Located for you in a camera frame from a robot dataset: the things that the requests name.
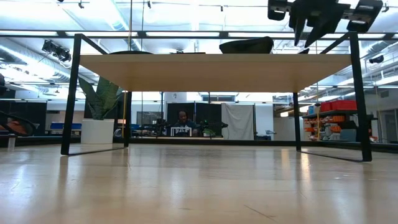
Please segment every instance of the ceiling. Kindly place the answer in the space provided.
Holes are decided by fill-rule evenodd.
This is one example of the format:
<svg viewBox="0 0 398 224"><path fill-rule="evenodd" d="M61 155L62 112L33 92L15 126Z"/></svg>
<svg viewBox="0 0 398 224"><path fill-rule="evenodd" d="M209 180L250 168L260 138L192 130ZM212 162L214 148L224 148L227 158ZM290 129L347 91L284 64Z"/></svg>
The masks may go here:
<svg viewBox="0 0 398 224"><path fill-rule="evenodd" d="M266 0L160 0L133 1L132 9L129 0L95 0L83 1L83 9L78 6L80 0L0 0L0 30L128 30L130 11L132 11L133 31L256 31L256 32L292 32L289 28L289 17L282 21L272 21L267 18ZM355 7L358 0L340 0ZM397 32L398 0L388 0L389 10L380 13L369 32ZM337 32L346 32L348 21L341 21ZM62 38L31 38L31 37L0 37L0 46L7 47L10 41L19 45L20 52L37 54L54 62L54 70L63 70L68 75L70 62L59 63L51 55L42 50L44 40L52 40L73 53L73 39ZM92 39L107 52L117 52L128 49L125 39ZM154 54L168 54L183 50L184 52L206 52L220 54L218 46L231 39L134 39L139 50ZM320 40L310 47L310 54L317 54L332 40ZM361 42L361 55L367 55L369 46L375 41ZM292 40L275 40L275 54L296 54L302 50L302 43L294 47ZM91 46L82 43L82 54L98 54ZM349 43L344 41L331 54L348 54ZM80 67L80 75L95 83L98 76ZM36 78L43 74L35 73ZM349 71L332 75L322 80L319 85L337 85L349 79ZM67 85L51 86L67 90Z"/></svg>

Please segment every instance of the shelf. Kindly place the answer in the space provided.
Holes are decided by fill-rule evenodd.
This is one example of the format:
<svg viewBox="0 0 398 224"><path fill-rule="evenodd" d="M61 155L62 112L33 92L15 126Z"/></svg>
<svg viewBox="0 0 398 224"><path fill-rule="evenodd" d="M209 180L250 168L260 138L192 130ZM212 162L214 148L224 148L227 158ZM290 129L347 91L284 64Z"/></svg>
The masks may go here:
<svg viewBox="0 0 398 224"><path fill-rule="evenodd" d="M330 115L352 115L358 113L356 110L334 110L319 113L319 117L325 117ZM303 118L316 118L317 114L311 114L303 116Z"/></svg>
<svg viewBox="0 0 398 224"><path fill-rule="evenodd" d="M347 66L350 55L82 55L80 64L128 91L299 92Z"/></svg>

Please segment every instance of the person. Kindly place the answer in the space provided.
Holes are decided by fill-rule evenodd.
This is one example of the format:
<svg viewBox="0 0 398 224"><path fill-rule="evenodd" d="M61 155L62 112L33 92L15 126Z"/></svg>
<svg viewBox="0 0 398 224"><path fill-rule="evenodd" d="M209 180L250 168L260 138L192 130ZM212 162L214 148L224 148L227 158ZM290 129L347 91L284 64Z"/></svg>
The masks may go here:
<svg viewBox="0 0 398 224"><path fill-rule="evenodd" d="M178 112L178 121L173 125L176 128L192 128L192 136L198 136L197 124L188 119L186 111ZM189 130L175 130L176 136L187 137L189 136Z"/></svg>
<svg viewBox="0 0 398 224"><path fill-rule="evenodd" d="M15 120L13 118L7 118L7 123L5 125L16 133L27 134L26 128L23 125L21 125L21 123L18 120ZM8 131L8 130L0 124L0 131Z"/></svg>

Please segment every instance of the small table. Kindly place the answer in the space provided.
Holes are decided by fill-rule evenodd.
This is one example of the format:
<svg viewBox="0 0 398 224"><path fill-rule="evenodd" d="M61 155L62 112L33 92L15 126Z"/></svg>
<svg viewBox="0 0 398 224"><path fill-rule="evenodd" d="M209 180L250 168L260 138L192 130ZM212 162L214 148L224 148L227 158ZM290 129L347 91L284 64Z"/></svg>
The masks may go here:
<svg viewBox="0 0 398 224"><path fill-rule="evenodd" d="M192 128L172 128L171 129L171 136L174 136L174 131L175 130L189 130L189 136L191 137L192 136Z"/></svg>

